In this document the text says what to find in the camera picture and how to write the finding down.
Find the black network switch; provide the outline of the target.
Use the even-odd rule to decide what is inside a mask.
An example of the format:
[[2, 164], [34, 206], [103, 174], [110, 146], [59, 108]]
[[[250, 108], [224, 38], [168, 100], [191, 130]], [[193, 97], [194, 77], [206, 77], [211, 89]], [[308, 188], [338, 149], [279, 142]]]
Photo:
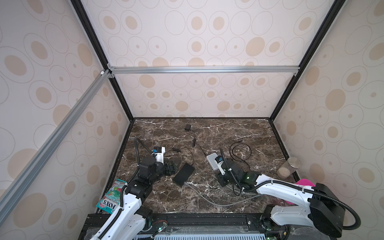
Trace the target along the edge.
[[193, 174], [194, 171], [195, 171], [195, 168], [192, 165], [185, 163], [173, 178], [174, 184], [176, 184], [179, 187], [182, 187], [184, 183], [188, 180], [188, 178]]

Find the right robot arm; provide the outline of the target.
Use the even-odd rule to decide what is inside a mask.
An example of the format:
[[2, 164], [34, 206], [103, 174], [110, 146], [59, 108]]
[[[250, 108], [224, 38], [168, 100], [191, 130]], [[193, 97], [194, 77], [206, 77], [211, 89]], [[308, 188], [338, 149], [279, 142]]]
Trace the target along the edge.
[[361, 226], [358, 213], [323, 184], [297, 185], [255, 171], [245, 172], [234, 161], [222, 156], [216, 157], [210, 165], [222, 187], [231, 184], [241, 193], [268, 195], [291, 203], [286, 207], [266, 207], [260, 217], [266, 230], [284, 225], [307, 226], [329, 237], [340, 238], [344, 230], [352, 231]]

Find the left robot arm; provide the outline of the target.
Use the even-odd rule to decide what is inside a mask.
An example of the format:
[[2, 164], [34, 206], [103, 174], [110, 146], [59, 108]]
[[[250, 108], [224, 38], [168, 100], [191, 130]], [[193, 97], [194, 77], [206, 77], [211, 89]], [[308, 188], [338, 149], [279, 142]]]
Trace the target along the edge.
[[147, 149], [150, 155], [140, 157], [138, 145], [147, 146], [135, 138], [134, 145], [138, 168], [120, 192], [118, 209], [108, 218], [93, 240], [133, 240], [136, 235], [152, 227], [153, 211], [142, 206], [153, 190], [153, 184], [163, 176], [176, 174], [177, 165], [165, 160], [164, 147]]

